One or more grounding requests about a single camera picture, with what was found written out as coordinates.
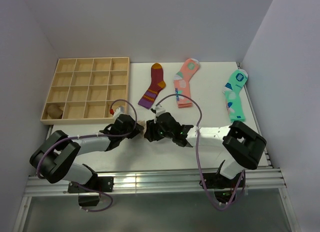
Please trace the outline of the cream brown striped sock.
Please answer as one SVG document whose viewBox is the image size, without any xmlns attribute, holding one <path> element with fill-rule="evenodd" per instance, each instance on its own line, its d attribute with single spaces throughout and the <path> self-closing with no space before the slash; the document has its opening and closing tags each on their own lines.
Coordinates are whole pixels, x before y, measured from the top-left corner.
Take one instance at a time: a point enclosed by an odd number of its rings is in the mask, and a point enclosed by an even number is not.
<svg viewBox="0 0 320 232">
<path fill-rule="evenodd" d="M 137 122 L 140 126 L 143 127 L 143 130 L 139 133 L 142 138 L 144 138 L 145 132 L 147 130 L 147 125 L 145 120 L 139 120 Z"/>
</svg>

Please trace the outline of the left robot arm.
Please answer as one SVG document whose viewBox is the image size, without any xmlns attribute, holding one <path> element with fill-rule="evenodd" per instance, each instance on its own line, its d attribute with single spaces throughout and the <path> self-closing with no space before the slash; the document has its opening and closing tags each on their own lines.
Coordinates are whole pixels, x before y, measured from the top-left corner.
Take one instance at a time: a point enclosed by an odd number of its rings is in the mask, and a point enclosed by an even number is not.
<svg viewBox="0 0 320 232">
<path fill-rule="evenodd" d="M 91 192 L 101 188 L 98 174 L 86 164 L 75 163 L 76 157 L 111 151 L 124 139 L 132 139 L 143 131 L 144 127 L 128 114 L 119 115 L 96 134 L 69 137 L 57 130 L 33 153 L 29 163 L 37 175 L 51 184 L 65 180 Z"/>
</svg>

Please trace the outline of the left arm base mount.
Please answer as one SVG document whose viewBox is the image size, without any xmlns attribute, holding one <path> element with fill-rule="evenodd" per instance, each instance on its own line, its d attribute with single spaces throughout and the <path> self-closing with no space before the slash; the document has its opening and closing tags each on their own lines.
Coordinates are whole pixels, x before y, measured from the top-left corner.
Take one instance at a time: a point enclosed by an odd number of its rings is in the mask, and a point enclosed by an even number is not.
<svg viewBox="0 0 320 232">
<path fill-rule="evenodd" d="M 108 194 L 113 191 L 114 178 L 112 176 L 98 176 L 85 185 L 71 181 L 68 185 L 69 194 L 78 194 L 78 205 L 88 212 L 101 212 L 113 205 L 113 198 Z M 109 204 L 100 209 L 94 209 L 102 199 L 108 198 Z"/>
</svg>

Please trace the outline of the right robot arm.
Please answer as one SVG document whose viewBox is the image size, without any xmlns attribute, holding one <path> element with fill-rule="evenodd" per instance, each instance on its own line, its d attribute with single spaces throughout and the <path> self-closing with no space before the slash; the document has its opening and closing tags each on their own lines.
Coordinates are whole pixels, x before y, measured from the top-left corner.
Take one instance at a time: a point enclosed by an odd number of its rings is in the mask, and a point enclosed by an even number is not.
<svg viewBox="0 0 320 232">
<path fill-rule="evenodd" d="M 267 145 L 261 135 L 242 121 L 221 127 L 199 127 L 180 124 L 169 112 L 146 122 L 144 138 L 149 142 L 167 138 L 183 148 L 225 148 L 231 158 L 221 163 L 216 175 L 216 181 L 222 187 L 229 186 L 243 170 L 256 170 Z"/>
</svg>

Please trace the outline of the tan brown ribbed sock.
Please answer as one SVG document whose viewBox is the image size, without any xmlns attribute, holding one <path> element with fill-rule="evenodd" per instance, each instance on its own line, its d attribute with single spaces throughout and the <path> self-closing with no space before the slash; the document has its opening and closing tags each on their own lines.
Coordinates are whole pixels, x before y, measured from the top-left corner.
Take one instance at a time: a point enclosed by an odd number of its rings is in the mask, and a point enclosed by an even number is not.
<svg viewBox="0 0 320 232">
<path fill-rule="evenodd" d="M 61 119 L 63 116 L 63 110 L 57 104 L 51 104 L 47 108 L 47 114 L 51 119 Z"/>
</svg>

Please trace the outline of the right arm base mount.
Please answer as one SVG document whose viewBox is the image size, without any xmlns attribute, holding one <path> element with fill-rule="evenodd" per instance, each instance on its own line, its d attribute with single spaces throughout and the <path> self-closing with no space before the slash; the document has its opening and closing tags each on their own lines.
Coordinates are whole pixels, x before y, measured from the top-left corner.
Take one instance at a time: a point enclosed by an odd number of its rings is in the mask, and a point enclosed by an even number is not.
<svg viewBox="0 0 320 232">
<path fill-rule="evenodd" d="M 233 179 L 228 179 L 216 172 L 203 173 L 202 177 L 207 189 L 231 189 L 235 188 L 241 173 L 238 173 Z"/>
</svg>

